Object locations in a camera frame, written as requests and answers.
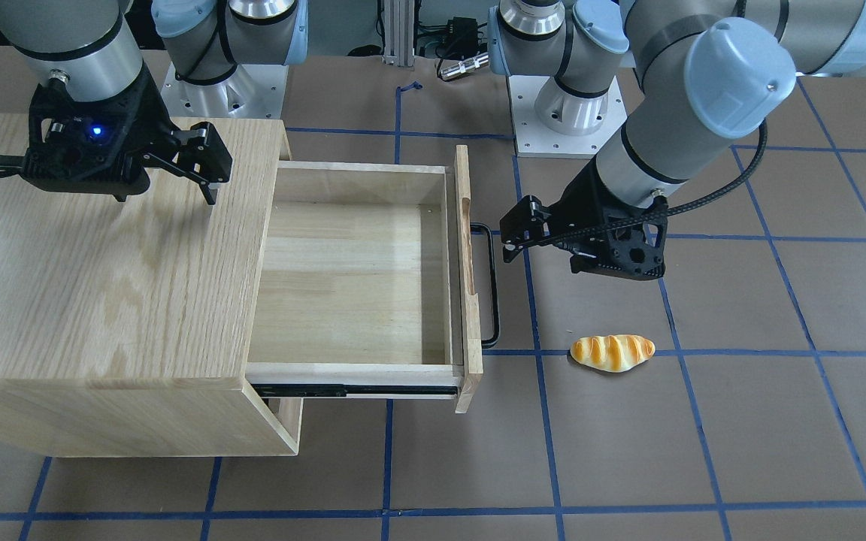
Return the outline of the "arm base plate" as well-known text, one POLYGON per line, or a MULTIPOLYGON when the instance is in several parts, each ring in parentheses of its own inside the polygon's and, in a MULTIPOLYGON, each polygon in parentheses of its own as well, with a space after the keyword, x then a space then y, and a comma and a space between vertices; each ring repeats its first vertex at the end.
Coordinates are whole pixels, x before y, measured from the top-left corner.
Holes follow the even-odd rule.
POLYGON ((172 65, 161 95, 172 116, 279 119, 288 74, 285 65, 239 65, 226 81, 199 86, 178 81, 172 65))
POLYGON ((551 77, 508 77, 516 151, 520 156, 590 159, 625 122, 616 79, 594 98, 571 95, 551 77))

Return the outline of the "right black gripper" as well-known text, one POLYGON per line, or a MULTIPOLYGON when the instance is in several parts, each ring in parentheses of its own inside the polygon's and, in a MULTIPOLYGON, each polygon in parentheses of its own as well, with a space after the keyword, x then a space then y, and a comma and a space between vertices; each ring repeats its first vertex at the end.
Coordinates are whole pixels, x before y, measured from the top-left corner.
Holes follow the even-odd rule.
POLYGON ((216 126, 199 122, 178 129, 152 79, 135 79, 100 101, 74 101, 58 79, 33 93, 20 176, 46 192, 123 201, 149 189, 145 168, 159 168, 194 182, 212 206, 232 167, 216 126))

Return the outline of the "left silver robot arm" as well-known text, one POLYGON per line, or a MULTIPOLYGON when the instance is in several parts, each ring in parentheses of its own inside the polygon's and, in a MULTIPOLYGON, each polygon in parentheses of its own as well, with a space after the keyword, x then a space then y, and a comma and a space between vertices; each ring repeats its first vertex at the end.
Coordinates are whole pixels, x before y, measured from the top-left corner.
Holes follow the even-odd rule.
POLYGON ((866 65, 866 1, 501 1, 488 52, 495 73, 549 77, 550 124, 605 103, 632 55, 643 101, 557 202, 503 216, 503 258, 555 246, 575 274, 659 280, 670 217, 752 175, 797 76, 866 65))

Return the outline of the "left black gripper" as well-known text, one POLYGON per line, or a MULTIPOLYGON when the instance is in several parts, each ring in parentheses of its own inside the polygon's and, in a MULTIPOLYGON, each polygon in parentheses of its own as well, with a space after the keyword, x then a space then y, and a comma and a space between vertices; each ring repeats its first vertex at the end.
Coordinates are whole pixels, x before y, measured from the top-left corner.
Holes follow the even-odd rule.
POLYGON ((626 280, 659 280, 665 273, 664 243, 667 220, 566 239, 564 233, 601 225, 615 225, 667 208, 667 202, 647 209, 628 206, 604 187, 592 159, 549 206, 526 195, 501 218, 503 261, 512 263, 534 246, 555 246, 573 253, 573 273, 609 275, 626 280))

